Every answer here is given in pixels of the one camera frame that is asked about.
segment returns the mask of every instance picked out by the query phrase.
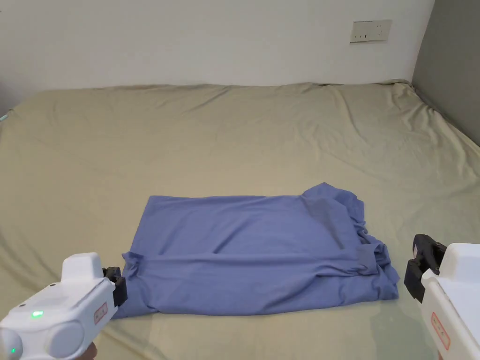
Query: green led light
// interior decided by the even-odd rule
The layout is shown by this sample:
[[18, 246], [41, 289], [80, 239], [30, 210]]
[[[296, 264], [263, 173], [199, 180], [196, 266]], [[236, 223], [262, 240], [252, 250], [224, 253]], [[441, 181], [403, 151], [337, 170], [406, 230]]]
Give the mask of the green led light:
[[40, 317], [40, 316], [42, 316], [42, 315], [43, 315], [43, 311], [34, 311], [34, 312], [32, 313], [32, 317], [34, 317], [34, 318], [35, 318], [35, 317]]

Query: white plastic housing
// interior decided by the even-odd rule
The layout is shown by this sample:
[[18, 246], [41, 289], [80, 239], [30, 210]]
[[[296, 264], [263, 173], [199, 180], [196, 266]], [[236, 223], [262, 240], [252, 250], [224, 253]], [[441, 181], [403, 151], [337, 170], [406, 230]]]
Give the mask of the white plastic housing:
[[79, 357], [117, 311], [113, 290], [115, 284], [103, 277], [98, 254], [65, 259], [59, 283], [13, 308], [0, 322], [6, 359]]
[[422, 277], [421, 314], [444, 360], [480, 360], [480, 245], [451, 244]]

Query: gray wall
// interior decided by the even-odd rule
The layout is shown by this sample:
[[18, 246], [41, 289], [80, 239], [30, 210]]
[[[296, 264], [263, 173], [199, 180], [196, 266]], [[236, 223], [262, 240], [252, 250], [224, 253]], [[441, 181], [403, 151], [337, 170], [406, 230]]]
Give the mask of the gray wall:
[[435, 1], [412, 83], [480, 144], [480, 0]]

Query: white wall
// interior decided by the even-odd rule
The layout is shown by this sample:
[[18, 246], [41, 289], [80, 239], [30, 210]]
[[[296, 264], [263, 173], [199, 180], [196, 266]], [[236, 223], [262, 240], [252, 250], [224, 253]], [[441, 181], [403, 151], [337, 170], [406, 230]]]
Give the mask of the white wall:
[[[0, 0], [0, 110], [43, 89], [411, 80], [434, 0]], [[353, 21], [393, 19], [387, 43]]]

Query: bed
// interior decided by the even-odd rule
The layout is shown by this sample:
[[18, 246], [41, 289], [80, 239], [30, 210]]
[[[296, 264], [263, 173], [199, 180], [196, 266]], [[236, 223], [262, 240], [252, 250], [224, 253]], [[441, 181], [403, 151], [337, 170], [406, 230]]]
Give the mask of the bed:
[[[403, 277], [412, 241], [478, 242], [480, 148], [405, 82], [135, 86], [42, 92], [0, 130], [0, 318], [67, 256], [123, 266], [150, 195], [300, 194], [327, 182], [365, 202]], [[113, 321], [98, 359], [430, 359], [400, 299], [269, 316]]]

